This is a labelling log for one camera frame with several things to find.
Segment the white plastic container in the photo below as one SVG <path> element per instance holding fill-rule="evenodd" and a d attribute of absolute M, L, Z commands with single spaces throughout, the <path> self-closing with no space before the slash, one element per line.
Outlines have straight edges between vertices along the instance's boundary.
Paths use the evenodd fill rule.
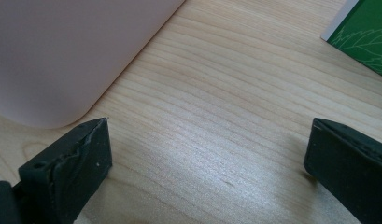
<path fill-rule="evenodd" d="M 83 116 L 184 0 L 0 0 L 0 115 Z"/>

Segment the wood grain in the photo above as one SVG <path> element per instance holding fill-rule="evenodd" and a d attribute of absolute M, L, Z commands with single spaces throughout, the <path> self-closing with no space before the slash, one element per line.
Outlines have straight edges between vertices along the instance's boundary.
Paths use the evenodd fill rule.
<path fill-rule="evenodd" d="M 188 0 L 77 122 L 114 166 L 77 223 L 357 223 L 304 170 L 314 117 L 382 142 L 382 77 L 319 35 L 344 0 Z M 76 124 L 0 117 L 0 179 Z"/>

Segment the leaf pattern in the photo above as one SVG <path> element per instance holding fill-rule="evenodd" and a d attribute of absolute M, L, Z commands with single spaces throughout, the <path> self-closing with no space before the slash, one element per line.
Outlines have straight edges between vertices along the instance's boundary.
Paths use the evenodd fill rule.
<path fill-rule="evenodd" d="M 331 44 L 382 75 L 382 29 L 345 33 L 343 28 Z"/>

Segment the green notebook cover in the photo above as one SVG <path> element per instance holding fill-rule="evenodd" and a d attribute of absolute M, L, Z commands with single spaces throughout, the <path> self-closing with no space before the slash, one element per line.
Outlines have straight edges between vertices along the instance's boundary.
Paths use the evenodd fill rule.
<path fill-rule="evenodd" d="M 347 0 L 321 37 L 382 76 L 382 0 Z"/>

